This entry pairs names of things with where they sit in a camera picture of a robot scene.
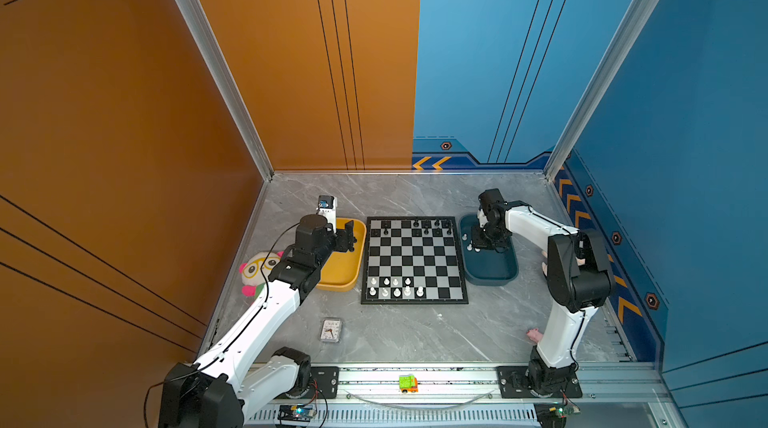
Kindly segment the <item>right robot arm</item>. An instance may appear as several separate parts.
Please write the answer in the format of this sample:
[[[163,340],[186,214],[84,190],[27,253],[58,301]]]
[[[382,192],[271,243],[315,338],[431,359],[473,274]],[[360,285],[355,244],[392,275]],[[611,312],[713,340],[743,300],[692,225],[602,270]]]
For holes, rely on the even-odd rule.
[[[506,251],[520,235],[546,252],[545,278],[553,300],[526,373],[527,388],[545,397],[559,395],[577,380],[576,352],[598,309],[610,298],[615,279],[602,236],[537,212],[530,204],[507,201],[497,188],[478,196],[471,228],[475,251]]]

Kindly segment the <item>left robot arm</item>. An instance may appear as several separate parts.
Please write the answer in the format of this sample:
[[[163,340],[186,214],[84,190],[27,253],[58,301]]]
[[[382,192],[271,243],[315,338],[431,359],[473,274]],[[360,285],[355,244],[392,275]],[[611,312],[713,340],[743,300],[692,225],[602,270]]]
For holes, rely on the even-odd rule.
[[[295,241],[270,270],[263,290],[231,329],[193,363],[178,363],[159,382],[160,427],[242,427],[283,394],[308,387],[311,358],[283,347],[254,370],[253,362],[280,326],[299,309],[335,252],[352,252],[354,223],[337,227],[331,211],[294,225]]]

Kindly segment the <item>left green circuit board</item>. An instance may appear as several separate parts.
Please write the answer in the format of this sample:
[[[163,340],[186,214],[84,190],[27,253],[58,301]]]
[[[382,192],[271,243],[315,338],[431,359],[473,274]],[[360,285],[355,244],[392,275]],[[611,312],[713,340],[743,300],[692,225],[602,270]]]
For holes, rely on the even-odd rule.
[[[308,427],[316,418],[317,409],[310,405],[280,405],[276,416],[278,426]]]

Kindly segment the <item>black white chessboard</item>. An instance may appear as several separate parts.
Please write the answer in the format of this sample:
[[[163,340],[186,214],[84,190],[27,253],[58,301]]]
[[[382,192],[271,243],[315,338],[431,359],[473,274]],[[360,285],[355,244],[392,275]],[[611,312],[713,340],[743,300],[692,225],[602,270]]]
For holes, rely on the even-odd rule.
[[[469,303],[453,217],[374,216],[366,228],[362,304]]]

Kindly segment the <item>yellow plastic tray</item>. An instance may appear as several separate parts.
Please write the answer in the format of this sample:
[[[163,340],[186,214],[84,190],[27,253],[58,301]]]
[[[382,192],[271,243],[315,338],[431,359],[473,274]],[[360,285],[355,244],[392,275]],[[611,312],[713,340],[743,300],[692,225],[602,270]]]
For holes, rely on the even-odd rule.
[[[363,221],[352,218],[355,238],[354,250],[345,253],[334,252],[321,271],[317,289],[332,292],[352,290],[358,280],[363,261],[367,228]]]

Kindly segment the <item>right green circuit board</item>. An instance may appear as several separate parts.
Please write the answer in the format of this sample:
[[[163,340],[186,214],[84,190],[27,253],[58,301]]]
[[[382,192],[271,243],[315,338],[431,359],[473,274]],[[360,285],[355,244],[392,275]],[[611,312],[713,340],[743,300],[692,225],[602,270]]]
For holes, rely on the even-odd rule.
[[[537,421],[542,428],[565,428],[570,417],[581,413],[581,409],[572,404],[534,406]]]

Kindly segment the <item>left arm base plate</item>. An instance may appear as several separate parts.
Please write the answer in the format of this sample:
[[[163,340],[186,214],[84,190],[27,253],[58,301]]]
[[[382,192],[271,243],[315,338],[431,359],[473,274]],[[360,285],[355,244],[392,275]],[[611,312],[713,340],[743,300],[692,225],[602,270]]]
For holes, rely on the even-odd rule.
[[[298,388],[280,393],[275,400],[309,400],[315,396],[319,396],[321,400],[333,400],[338,395],[339,373],[337,366],[311,366],[306,383],[299,378]]]

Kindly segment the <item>pink green plush toy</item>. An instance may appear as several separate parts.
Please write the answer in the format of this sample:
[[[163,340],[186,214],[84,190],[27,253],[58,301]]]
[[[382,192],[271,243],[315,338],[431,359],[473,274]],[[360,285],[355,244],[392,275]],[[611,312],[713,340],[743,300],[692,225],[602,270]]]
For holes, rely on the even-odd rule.
[[[283,252],[262,251],[239,267],[242,282],[242,294],[255,298],[266,283],[270,271],[281,261]]]

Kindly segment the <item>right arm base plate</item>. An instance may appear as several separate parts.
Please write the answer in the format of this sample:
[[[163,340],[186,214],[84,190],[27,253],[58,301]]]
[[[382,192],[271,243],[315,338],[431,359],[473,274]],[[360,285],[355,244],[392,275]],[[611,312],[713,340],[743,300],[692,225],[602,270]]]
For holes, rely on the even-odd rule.
[[[561,398],[563,395],[569,399],[580,399],[584,396],[581,384],[575,376],[568,377],[563,382],[536,389],[527,366],[498,366],[496,375],[498,388],[503,399],[555,399]]]

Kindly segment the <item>green circuit board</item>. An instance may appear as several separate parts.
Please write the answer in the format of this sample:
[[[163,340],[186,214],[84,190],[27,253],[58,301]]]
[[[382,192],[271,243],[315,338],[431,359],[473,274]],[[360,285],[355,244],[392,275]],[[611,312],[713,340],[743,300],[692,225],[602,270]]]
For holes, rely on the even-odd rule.
[[[534,406],[537,421],[542,428],[565,428],[570,417],[581,413],[581,409],[572,404]]]
[[[310,405],[280,405],[276,416],[278,426],[308,427],[316,418],[317,409]]]

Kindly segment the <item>small clear alarm clock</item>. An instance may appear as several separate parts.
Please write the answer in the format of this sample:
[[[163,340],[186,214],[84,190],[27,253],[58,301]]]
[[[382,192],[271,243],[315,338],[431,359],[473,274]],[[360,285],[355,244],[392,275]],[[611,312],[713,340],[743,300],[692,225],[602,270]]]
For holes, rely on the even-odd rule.
[[[337,318],[326,318],[321,325],[320,341],[324,343],[339,343],[343,322]]]

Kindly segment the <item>dark teal plastic tray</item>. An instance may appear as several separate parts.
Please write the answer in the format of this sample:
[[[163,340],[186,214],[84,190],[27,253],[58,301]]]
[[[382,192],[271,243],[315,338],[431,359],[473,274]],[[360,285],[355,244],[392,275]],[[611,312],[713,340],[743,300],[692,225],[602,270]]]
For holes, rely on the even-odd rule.
[[[477,224],[475,215],[465,215],[459,221],[461,252],[466,280],[476,286],[504,286],[514,280],[519,266],[514,247],[506,251],[474,249],[471,228]]]

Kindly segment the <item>aluminium front rail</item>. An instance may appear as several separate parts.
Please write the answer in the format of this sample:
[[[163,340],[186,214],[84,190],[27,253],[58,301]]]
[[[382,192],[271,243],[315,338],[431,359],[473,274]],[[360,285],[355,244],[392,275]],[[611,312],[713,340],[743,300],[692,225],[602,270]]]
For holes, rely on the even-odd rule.
[[[314,366],[337,366],[338,395],[330,401],[370,401],[384,404],[460,403],[470,399],[481,402],[501,402],[525,398],[503,399],[498,388],[494,362],[449,363],[341,363]],[[418,379],[417,393],[402,393],[398,379],[414,375]],[[672,396],[661,376],[650,363],[583,362],[576,373],[584,396],[580,399],[530,399],[585,402],[670,402]]]

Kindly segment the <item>green orange toy car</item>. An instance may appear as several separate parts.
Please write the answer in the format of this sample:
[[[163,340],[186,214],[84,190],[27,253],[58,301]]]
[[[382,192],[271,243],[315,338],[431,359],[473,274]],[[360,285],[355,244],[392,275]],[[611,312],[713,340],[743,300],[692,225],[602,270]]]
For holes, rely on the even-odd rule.
[[[401,375],[398,379],[398,386],[402,393],[417,393],[418,379],[414,375]]]

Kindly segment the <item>small pink eraser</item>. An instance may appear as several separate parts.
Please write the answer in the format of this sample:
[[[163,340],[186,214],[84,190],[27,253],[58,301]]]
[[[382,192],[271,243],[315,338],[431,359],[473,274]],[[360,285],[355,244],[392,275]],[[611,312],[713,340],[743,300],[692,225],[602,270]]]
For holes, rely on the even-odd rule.
[[[526,332],[526,336],[534,345],[537,345],[542,341],[544,333],[541,332],[538,328],[533,328]]]

